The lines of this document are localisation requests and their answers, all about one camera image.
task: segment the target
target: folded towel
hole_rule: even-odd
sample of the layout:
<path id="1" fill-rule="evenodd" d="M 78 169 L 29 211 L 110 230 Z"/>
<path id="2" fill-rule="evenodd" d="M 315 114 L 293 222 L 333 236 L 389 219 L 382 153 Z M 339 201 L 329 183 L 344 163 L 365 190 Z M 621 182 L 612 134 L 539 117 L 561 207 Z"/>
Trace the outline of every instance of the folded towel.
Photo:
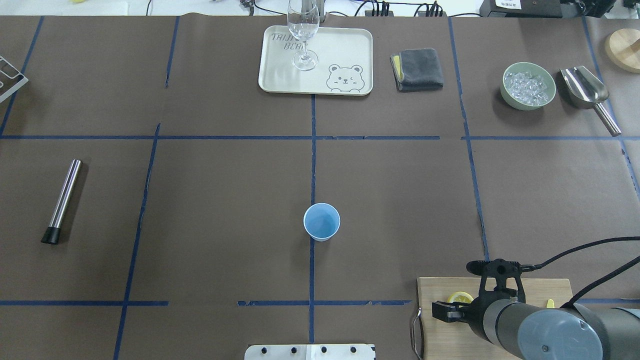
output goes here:
<path id="1" fill-rule="evenodd" d="M 444 85 L 438 53 L 434 49 L 403 50 L 391 55 L 400 92 L 437 90 Z"/>

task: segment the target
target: lemon slice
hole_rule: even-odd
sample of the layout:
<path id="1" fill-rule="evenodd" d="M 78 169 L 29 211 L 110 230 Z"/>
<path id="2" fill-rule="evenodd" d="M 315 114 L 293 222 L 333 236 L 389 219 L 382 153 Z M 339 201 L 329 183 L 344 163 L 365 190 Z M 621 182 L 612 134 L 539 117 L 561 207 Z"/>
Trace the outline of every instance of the lemon slice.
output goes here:
<path id="1" fill-rule="evenodd" d="M 473 300 L 474 297 L 469 293 L 465 293 L 464 291 L 456 291 L 455 293 L 451 294 L 447 302 L 466 302 L 467 304 L 471 304 Z"/>

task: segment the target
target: bear drawing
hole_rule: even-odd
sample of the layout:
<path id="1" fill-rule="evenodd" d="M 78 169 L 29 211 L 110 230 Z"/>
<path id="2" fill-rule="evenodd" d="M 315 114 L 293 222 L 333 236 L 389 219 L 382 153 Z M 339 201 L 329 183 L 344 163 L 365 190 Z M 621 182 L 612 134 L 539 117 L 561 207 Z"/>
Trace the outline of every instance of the bear drawing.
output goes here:
<path id="1" fill-rule="evenodd" d="M 331 92 L 360 92 L 364 87 L 362 79 L 362 67 L 339 67 L 336 64 L 329 66 L 329 78 L 326 81 Z"/>

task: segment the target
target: bowl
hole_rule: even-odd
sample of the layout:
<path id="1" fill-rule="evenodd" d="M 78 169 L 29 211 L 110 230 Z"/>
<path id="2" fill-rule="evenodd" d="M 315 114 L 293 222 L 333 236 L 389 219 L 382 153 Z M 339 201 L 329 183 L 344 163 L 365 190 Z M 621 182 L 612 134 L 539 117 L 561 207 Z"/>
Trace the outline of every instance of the bowl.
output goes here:
<path id="1" fill-rule="evenodd" d="M 540 77 L 542 78 L 542 81 L 547 86 L 547 89 L 544 90 L 544 92 L 548 96 L 549 101 L 540 105 L 529 105 L 513 97 L 511 94 L 509 94 L 504 84 L 504 76 L 509 72 L 512 72 L 514 74 L 517 74 L 519 72 L 528 72 L 531 74 L 531 76 L 540 75 Z M 554 81 L 554 78 L 552 78 L 551 75 L 545 69 L 541 68 L 540 66 L 534 63 L 521 62 L 521 63 L 511 64 L 502 73 L 502 80 L 500 81 L 500 83 L 501 83 L 500 94 L 502 94 L 502 98 L 507 102 L 507 104 L 511 105 L 511 107 L 516 108 L 518 110 L 535 110 L 535 109 L 541 108 L 544 105 L 550 103 L 556 96 L 556 82 Z"/>

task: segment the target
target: round wooden board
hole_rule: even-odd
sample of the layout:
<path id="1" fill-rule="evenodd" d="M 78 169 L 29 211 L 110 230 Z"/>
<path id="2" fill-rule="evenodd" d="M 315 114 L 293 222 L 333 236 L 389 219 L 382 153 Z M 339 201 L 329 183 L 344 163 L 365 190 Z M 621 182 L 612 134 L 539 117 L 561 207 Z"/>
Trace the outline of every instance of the round wooden board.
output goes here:
<path id="1" fill-rule="evenodd" d="M 620 29 L 609 35 L 605 52 L 617 66 L 640 74 L 640 30 Z"/>

